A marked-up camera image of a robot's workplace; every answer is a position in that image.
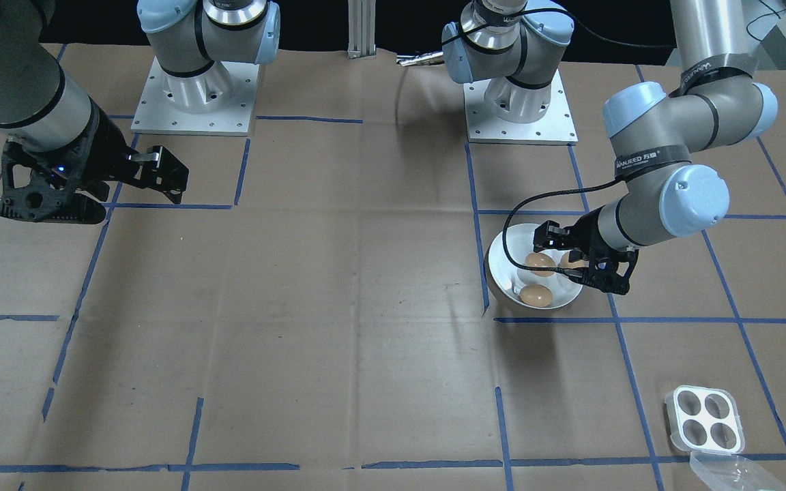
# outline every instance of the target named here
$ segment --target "mounting plate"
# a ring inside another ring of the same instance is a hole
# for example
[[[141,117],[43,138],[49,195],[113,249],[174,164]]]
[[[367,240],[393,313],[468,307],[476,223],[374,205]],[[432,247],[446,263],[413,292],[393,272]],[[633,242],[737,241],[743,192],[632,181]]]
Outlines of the mounting plate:
[[[489,80],[463,85],[469,142],[568,145],[578,141],[559,71],[551,81],[551,102],[546,114],[534,123],[517,124],[494,115],[484,105],[484,91],[489,85]]]
[[[253,120],[259,66],[250,63],[222,62],[232,78],[232,94],[216,111],[185,113],[172,104],[163,92],[165,73],[154,59],[141,92],[132,121],[133,133],[209,134],[209,136],[247,136]]]

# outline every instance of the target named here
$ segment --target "white bowl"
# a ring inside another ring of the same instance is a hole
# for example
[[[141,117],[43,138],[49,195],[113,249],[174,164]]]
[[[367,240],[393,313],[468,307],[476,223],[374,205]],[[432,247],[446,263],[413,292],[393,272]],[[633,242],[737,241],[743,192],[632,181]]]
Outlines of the white bowl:
[[[527,260],[527,255],[533,252],[533,234],[536,232],[537,224],[516,224],[516,226],[508,227],[508,234],[506,234],[506,241],[508,242],[508,251],[511,257],[520,264],[524,264]],[[557,251],[556,249],[548,249],[542,251],[543,254],[548,254],[552,260],[559,264],[559,260],[566,254],[566,251]],[[505,293],[508,298],[511,298],[515,303],[527,308],[536,308],[537,310],[551,310],[551,308],[560,308],[568,305],[574,298],[581,292],[580,284],[572,282],[563,274],[554,273],[549,277],[537,276],[533,271],[521,269],[516,265],[511,264],[511,261],[506,258],[505,252],[502,250],[502,233],[496,236],[493,243],[490,244],[490,251],[487,254],[487,265],[490,267],[490,276],[496,285]],[[521,289],[527,285],[543,285],[554,295],[554,301],[548,307],[533,307],[521,301]]]

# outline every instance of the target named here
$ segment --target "egg carton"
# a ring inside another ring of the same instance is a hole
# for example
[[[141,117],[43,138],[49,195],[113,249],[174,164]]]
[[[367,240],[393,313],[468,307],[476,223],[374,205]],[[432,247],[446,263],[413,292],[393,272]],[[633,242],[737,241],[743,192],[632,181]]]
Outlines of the egg carton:
[[[682,451],[745,450],[736,401],[727,391],[681,385],[665,397],[671,441]]]

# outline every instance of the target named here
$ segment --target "black background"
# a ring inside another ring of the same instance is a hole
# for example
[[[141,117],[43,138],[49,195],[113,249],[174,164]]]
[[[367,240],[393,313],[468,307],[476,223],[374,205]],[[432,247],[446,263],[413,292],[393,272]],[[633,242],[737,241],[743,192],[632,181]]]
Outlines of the black background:
[[[347,49],[347,0],[276,1],[281,9],[281,49]],[[606,38],[637,44],[675,44],[668,0],[557,2]],[[137,0],[58,0],[42,41],[147,44],[135,13],[136,3]],[[467,0],[377,0],[377,46],[400,54],[439,50],[443,26],[459,19],[465,4]],[[663,65],[670,52],[670,48],[616,46],[597,40],[576,26],[564,60]]]

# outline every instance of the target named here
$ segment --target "brown egg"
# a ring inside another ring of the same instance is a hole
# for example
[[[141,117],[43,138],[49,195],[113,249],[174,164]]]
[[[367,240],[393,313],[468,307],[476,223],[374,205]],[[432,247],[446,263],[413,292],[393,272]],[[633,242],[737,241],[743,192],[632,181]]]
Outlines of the brown egg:
[[[525,264],[528,267],[556,267],[556,262],[548,254],[542,254],[542,252],[530,252]],[[554,274],[554,271],[532,271],[532,273],[547,278]]]
[[[566,252],[561,258],[559,258],[559,267],[587,267],[587,261],[584,260],[577,260],[575,262],[570,261],[570,257],[568,255],[572,254],[571,251]]]
[[[521,289],[521,301],[533,307],[548,307],[554,301],[554,293],[548,286],[527,285]]]

